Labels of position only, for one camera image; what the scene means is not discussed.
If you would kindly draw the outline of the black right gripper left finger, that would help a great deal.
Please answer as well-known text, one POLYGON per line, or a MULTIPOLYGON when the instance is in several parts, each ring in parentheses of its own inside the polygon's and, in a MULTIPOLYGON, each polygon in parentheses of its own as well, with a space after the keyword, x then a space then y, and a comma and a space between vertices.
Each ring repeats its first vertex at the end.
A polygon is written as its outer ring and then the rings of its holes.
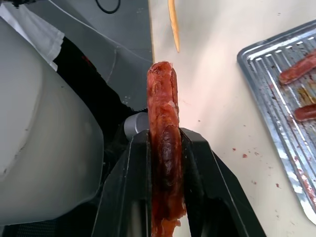
POLYGON ((106 179, 94 237, 151 236, 151 157, 148 130, 132 137, 106 179))

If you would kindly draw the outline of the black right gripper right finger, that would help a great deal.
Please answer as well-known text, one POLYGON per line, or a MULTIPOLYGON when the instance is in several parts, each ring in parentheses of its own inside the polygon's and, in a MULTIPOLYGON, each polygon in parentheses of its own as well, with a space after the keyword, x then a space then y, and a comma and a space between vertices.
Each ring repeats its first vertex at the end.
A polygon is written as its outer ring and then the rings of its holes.
POLYGON ((237 177, 198 133, 181 129, 184 197, 193 237, 264 237, 237 177))

